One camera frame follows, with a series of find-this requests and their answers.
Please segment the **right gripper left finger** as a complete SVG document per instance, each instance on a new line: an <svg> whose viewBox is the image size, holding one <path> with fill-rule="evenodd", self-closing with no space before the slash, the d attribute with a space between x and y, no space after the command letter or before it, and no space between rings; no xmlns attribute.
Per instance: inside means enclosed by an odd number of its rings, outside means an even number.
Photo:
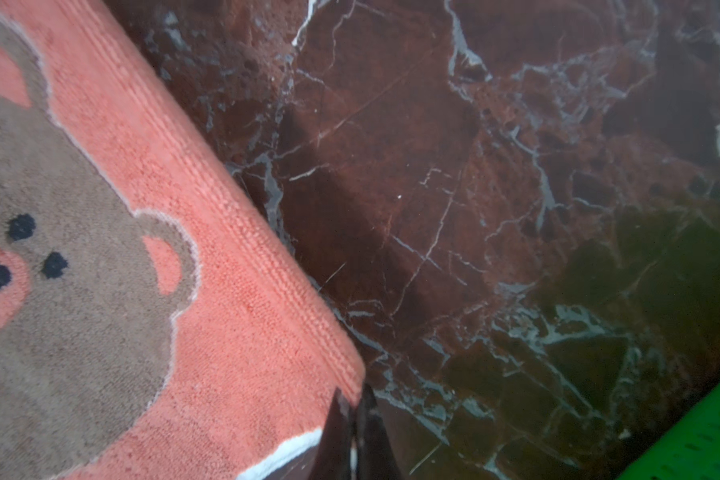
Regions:
<svg viewBox="0 0 720 480"><path fill-rule="evenodd" d="M351 451L355 433L355 411L336 388L322 429L309 480L350 480Z"/></svg>

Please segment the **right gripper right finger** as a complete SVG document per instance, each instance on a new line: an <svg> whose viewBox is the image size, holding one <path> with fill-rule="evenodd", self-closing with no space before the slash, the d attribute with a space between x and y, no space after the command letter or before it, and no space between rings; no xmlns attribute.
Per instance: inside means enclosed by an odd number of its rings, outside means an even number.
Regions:
<svg viewBox="0 0 720 480"><path fill-rule="evenodd" d="M374 391L367 383L363 385L362 396L355 410L355 439L357 479L402 479Z"/></svg>

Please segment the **pink brown bear towel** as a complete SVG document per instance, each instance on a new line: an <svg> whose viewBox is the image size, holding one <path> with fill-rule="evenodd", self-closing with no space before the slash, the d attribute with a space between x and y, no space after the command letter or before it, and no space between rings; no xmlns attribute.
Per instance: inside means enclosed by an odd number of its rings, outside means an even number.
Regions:
<svg viewBox="0 0 720 480"><path fill-rule="evenodd" d="M0 1L0 479L278 479L364 367L99 1Z"/></svg>

